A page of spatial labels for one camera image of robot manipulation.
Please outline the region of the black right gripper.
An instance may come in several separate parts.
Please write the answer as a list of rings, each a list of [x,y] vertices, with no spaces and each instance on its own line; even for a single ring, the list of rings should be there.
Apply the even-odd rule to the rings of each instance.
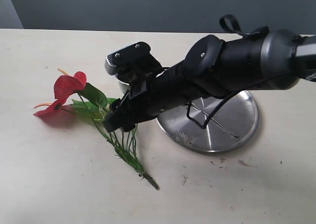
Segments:
[[[152,55],[132,60],[124,69],[134,70],[137,82],[153,78],[163,71],[160,62]],[[129,132],[137,123],[155,119],[162,112],[197,97],[198,87],[185,79],[181,66],[173,66],[156,78],[131,86],[122,98],[110,105],[103,125],[107,132],[117,129]]]

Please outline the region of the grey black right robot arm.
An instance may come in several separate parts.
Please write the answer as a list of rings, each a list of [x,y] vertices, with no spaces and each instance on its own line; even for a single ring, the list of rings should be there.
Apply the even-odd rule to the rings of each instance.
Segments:
[[[315,80],[316,38],[288,30],[263,28],[232,41],[207,35],[169,68],[150,50],[138,42],[107,56],[107,73],[130,85],[110,107],[103,122],[108,132],[128,132],[178,106],[190,108],[198,98],[223,105],[244,90],[287,90],[299,79]]]

